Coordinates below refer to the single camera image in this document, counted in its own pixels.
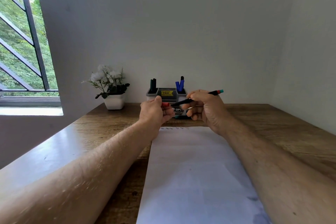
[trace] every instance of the flower pot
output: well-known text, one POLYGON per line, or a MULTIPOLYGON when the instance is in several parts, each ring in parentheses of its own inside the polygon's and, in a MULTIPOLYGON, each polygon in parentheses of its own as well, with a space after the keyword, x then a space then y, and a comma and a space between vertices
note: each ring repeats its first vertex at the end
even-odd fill
POLYGON ((106 108, 109 110, 120 110, 124 107, 125 103, 125 94, 121 95, 108 95, 104 99, 106 108))

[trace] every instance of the wooden table top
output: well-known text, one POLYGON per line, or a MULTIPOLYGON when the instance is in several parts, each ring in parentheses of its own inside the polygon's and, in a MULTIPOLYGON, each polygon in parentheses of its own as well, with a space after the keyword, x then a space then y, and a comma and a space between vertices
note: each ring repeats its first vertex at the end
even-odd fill
MULTIPOLYGON (((267 104, 228 104, 228 110, 256 132, 336 181, 336 136, 267 104)), ((0 201, 57 170, 138 120, 139 104, 108 111, 104 104, 0 170, 0 201)), ((166 127, 204 126, 172 119, 166 127)), ((140 154, 97 220, 97 224, 136 223, 150 145, 140 154)))

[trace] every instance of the wall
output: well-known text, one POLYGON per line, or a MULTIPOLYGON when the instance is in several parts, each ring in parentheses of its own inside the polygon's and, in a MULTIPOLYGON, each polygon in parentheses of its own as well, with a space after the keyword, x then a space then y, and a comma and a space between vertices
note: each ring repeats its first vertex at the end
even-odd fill
POLYGON ((127 102, 145 100, 151 78, 157 78, 158 86, 174 87, 183 75, 187 90, 223 88, 227 103, 269 103, 292 4, 292 0, 40 2, 65 115, 0 117, 6 124, 2 163, 102 102, 94 99, 96 91, 90 85, 81 83, 99 64, 124 67, 131 84, 127 102), (13 131, 16 124, 23 129, 13 131), (49 130, 49 124, 55 129, 49 130))
POLYGON ((294 0, 272 105, 336 134, 336 2, 294 0))

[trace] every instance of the gray pen holder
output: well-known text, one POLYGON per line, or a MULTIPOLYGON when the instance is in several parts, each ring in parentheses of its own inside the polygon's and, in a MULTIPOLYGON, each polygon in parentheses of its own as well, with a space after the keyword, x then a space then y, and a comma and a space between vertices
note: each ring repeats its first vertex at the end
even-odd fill
MULTIPOLYGON (((176 88, 157 88, 155 93, 149 93, 150 90, 151 89, 146 93, 147 100, 155 99, 156 96, 161 96, 162 102, 173 104, 187 98, 187 91, 185 89, 183 89, 181 93, 179 93, 176 88)), ((182 110, 179 106, 173 108, 176 116, 186 116, 186 110, 182 110)))

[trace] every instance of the hand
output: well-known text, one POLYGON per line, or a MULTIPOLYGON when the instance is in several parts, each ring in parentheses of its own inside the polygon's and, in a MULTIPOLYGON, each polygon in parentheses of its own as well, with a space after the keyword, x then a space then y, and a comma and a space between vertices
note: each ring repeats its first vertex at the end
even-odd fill
POLYGON ((155 99, 142 102, 139 121, 149 122, 157 130, 166 121, 175 116, 174 110, 170 105, 162 106, 162 98, 156 96, 155 99))
POLYGON ((225 119, 230 117, 230 113, 225 108, 225 105, 220 96, 208 94, 207 90, 194 90, 187 95, 194 102, 182 105, 182 109, 187 111, 187 116, 193 120, 202 120, 213 132, 221 134, 224 129, 225 119))

